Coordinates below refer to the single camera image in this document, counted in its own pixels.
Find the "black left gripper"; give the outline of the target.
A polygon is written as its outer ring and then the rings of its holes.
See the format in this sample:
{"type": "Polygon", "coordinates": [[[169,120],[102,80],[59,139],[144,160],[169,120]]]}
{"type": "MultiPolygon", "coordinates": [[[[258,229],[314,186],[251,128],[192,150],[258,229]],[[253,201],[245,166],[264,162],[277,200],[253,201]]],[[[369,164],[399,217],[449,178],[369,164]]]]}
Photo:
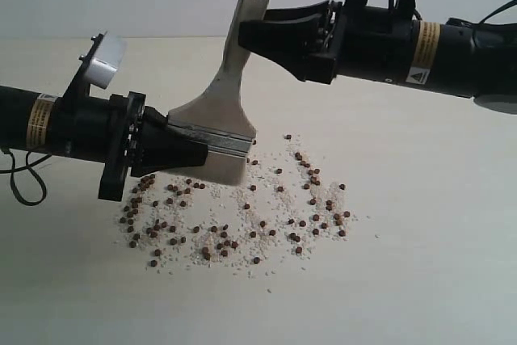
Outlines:
{"type": "Polygon", "coordinates": [[[122,200],[130,166],[131,176],[140,178],[205,164],[205,144],[177,133],[165,116],[149,106],[143,111],[144,106],[145,95],[136,92],[59,98],[52,110],[52,154],[102,163],[98,198],[110,201],[122,200]],[[133,151],[132,130],[138,130],[133,151]]]}

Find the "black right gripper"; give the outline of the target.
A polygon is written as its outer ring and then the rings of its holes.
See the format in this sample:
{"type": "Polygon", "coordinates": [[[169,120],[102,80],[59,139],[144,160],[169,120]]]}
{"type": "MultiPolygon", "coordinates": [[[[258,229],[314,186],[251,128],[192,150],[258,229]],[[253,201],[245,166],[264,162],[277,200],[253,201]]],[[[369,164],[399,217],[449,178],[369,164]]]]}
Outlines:
{"type": "Polygon", "coordinates": [[[414,53],[415,0],[393,9],[368,0],[344,0],[328,45],[319,52],[319,19],[332,1],[268,9],[263,20],[241,22],[239,45],[291,73],[299,81],[331,83],[339,75],[401,85],[414,53]]]}

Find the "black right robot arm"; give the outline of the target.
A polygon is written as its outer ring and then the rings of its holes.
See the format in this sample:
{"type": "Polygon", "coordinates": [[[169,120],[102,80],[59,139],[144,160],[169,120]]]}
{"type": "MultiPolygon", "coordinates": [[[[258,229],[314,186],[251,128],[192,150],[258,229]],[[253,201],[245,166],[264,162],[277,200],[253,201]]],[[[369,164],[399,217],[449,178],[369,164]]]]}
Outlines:
{"type": "Polygon", "coordinates": [[[430,23],[367,1],[272,9],[242,22],[238,43],[302,82],[346,76],[516,112],[515,24],[430,23]]]}

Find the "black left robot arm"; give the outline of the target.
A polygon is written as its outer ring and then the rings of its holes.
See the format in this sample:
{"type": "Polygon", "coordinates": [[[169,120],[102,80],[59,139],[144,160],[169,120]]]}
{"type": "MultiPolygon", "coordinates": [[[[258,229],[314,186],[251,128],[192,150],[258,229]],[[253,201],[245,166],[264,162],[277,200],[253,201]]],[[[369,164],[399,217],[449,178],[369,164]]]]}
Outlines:
{"type": "Polygon", "coordinates": [[[202,166],[208,147],[171,129],[145,95],[62,97],[4,86],[1,146],[104,165],[98,197],[120,201],[128,175],[202,166]]]}

